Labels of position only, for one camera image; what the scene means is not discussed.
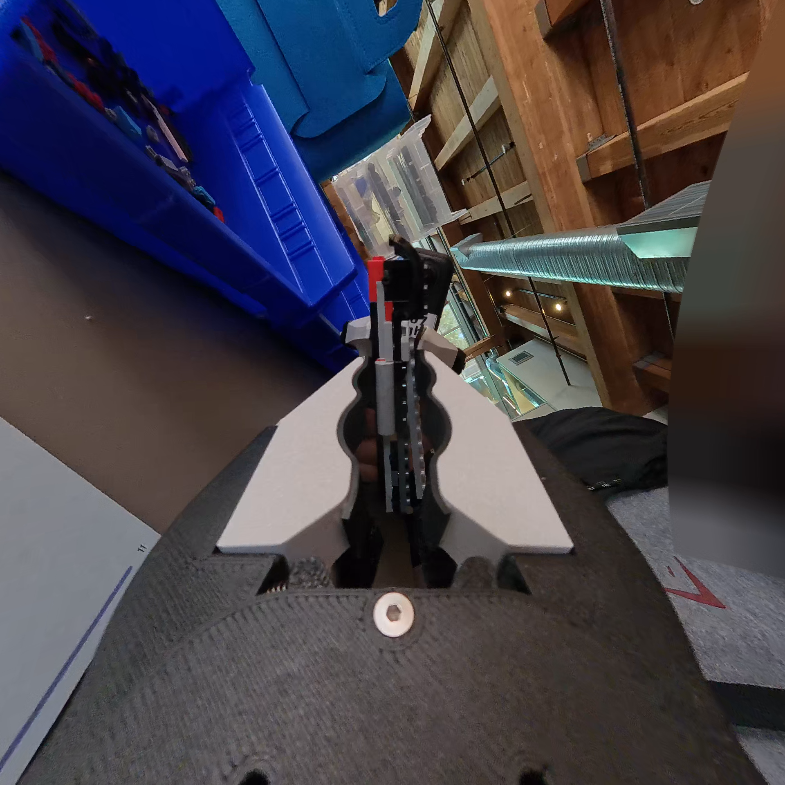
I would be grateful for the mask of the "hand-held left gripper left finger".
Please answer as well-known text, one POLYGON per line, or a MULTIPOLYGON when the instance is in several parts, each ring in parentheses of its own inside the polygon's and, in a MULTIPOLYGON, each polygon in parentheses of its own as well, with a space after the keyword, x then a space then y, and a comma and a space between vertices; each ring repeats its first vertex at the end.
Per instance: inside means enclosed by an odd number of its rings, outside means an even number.
POLYGON ((347 551, 359 471, 344 425, 366 364, 354 359, 279 421, 218 538, 222 554, 336 561, 347 551))

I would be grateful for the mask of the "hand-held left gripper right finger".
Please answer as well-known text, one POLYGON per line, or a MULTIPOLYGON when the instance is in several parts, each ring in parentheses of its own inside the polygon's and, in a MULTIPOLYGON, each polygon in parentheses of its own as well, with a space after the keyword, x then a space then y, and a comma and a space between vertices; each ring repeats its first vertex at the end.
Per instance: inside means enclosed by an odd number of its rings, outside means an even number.
POLYGON ((428 395, 448 427, 432 463, 433 489, 448 515, 440 548, 457 563, 569 554, 573 541, 509 417, 451 368, 430 372, 428 395))

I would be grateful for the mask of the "pile of loose toy bricks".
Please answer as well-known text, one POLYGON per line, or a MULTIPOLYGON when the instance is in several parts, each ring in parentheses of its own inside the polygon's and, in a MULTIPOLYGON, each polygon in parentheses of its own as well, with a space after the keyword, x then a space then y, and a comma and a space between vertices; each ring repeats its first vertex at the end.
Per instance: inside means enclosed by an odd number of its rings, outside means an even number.
POLYGON ((113 124, 219 221, 224 214, 190 170, 190 146, 177 114, 143 83, 137 71, 72 2, 44 2, 22 16, 9 39, 113 124))

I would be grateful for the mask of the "pale blue instruction booklet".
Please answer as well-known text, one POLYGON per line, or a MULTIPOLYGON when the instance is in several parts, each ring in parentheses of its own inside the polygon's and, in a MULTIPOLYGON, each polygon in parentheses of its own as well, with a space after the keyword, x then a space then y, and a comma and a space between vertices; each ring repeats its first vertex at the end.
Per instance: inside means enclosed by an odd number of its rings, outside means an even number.
POLYGON ((1 783, 65 707, 159 533, 1 420, 1 783))

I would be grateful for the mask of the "toy brick assembly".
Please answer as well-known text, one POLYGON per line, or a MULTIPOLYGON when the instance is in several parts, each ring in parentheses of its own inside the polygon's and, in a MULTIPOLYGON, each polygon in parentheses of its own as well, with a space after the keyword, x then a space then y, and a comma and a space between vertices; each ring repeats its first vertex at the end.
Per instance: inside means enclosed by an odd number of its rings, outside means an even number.
POLYGON ((392 257, 369 263, 378 464, 386 511, 413 516, 427 482, 417 345, 432 324, 434 273, 402 236, 391 236, 389 245, 392 257))

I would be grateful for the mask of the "silver metal air duct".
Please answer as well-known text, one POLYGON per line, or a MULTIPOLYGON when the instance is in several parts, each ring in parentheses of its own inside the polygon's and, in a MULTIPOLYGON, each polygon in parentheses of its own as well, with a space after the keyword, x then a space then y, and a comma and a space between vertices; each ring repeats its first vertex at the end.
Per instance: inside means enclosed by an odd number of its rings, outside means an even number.
POLYGON ((463 269, 497 276, 681 293, 696 233, 608 226, 488 242, 476 234, 451 251, 463 269))

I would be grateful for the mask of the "clear plastic drawer organizer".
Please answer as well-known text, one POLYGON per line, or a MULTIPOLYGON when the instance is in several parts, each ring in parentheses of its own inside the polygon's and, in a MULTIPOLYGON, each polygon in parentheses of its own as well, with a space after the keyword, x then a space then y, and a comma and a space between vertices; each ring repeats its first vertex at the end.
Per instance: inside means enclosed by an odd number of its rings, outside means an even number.
POLYGON ((371 257, 390 258, 391 236, 416 243, 458 220, 422 137, 431 115, 333 178, 333 186, 371 257))

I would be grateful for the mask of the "blue plastic bin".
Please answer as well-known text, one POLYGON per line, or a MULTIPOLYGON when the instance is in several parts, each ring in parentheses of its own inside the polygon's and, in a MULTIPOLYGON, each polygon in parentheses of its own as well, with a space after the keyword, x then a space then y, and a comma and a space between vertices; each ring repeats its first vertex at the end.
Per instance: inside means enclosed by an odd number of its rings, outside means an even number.
POLYGON ((309 359, 337 372, 357 357, 343 338, 347 323, 368 316, 368 276, 362 263, 316 299, 269 278, 256 293, 271 328, 309 359))
POLYGON ((44 2, 2 2, 2 173, 263 321, 269 278, 316 299, 362 261, 218 2, 72 2, 163 103, 219 221, 9 39, 44 2))

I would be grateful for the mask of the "blue felt bag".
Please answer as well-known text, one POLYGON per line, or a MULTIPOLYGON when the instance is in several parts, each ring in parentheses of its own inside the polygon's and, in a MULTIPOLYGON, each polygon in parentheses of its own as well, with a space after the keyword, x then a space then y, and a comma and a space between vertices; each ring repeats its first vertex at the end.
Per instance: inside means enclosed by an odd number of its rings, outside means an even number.
POLYGON ((218 1, 221 13, 316 182, 395 138, 410 107, 390 59, 417 28, 420 1, 218 1))

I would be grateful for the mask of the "grey sweatshirt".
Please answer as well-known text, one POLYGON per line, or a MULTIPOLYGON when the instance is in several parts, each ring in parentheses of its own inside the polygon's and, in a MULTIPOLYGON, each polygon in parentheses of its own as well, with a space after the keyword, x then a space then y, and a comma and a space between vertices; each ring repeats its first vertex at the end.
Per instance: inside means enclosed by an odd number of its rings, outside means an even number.
POLYGON ((661 582, 748 757, 783 784, 783 579, 677 554, 666 487, 607 506, 661 582))

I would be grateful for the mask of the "person's right hand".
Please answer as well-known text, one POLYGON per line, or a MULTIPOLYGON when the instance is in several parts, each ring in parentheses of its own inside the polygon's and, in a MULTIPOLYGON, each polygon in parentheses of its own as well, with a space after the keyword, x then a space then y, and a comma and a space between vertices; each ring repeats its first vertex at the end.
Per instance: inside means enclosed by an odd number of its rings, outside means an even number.
POLYGON ((359 478, 365 484, 378 483, 378 429, 376 412, 367 408, 364 414, 363 436, 355 450, 359 466, 359 478))

